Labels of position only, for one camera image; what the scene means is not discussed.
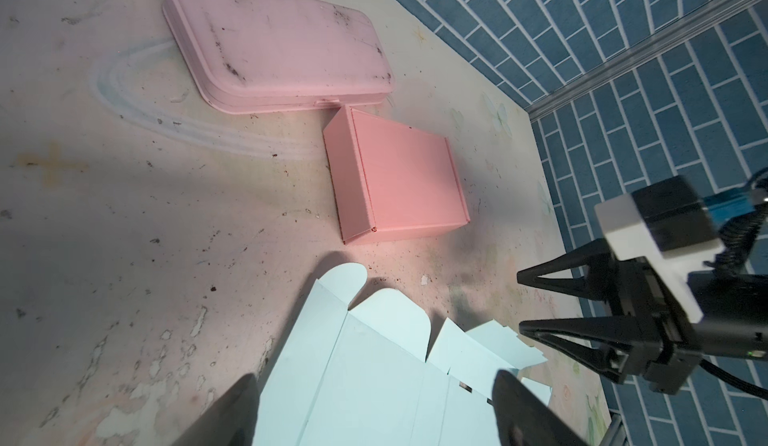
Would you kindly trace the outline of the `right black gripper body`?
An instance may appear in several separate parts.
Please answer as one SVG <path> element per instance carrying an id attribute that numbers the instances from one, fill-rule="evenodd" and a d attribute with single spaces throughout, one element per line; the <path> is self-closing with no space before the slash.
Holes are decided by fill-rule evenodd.
<path id="1" fill-rule="evenodd" d="M 750 395 L 766 387 L 714 364 L 716 357 L 767 359 L 767 278 L 721 277 L 694 272 L 688 277 L 702 300 L 703 317 L 688 319 L 659 275 L 641 260 L 616 261 L 605 291 L 606 309 L 628 324 L 612 326 L 599 348 L 600 374 L 621 384 L 629 376 L 646 379 L 654 392 L 676 394 L 697 368 Z"/>

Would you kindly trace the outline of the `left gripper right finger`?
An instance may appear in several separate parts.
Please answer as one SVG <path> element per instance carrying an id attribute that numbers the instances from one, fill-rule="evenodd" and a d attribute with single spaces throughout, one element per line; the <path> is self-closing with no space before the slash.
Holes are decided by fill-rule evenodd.
<path id="1" fill-rule="evenodd" d="M 587 445 L 509 371 L 496 373 L 491 402 L 501 445 Z"/>

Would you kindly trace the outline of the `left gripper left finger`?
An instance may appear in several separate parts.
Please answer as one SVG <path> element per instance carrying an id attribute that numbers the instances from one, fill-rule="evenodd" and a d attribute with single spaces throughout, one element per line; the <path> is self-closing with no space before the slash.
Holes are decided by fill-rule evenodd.
<path id="1" fill-rule="evenodd" d="M 173 443 L 250 446 L 258 418 L 259 389 L 253 373 L 243 375 Z"/>

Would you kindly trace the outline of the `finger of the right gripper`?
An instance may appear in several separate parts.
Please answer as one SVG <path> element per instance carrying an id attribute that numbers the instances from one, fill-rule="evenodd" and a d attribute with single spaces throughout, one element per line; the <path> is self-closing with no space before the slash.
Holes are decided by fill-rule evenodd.
<path id="1" fill-rule="evenodd" d="M 617 261 L 604 238 L 518 271 L 517 282 L 592 301 L 612 302 L 619 298 Z"/>
<path id="2" fill-rule="evenodd" d="M 526 320 L 519 329 L 617 384 L 645 367 L 644 337 L 631 317 Z"/>

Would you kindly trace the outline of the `light blue paper box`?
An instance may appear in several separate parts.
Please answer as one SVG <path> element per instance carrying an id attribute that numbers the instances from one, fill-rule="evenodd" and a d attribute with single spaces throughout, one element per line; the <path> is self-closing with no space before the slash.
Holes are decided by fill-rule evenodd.
<path id="1" fill-rule="evenodd" d="M 496 321 L 463 330 L 383 288 L 359 263 L 318 278 L 260 396 L 257 445 L 496 445 L 499 371 L 545 357 Z"/>

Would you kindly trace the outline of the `pink paper box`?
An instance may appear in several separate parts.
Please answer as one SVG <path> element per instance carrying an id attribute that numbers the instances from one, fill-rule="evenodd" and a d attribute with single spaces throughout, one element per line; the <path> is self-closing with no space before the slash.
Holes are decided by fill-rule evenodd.
<path id="1" fill-rule="evenodd" d="M 344 244 L 436 236 L 470 222 L 446 137 L 345 106 L 323 139 Z"/>

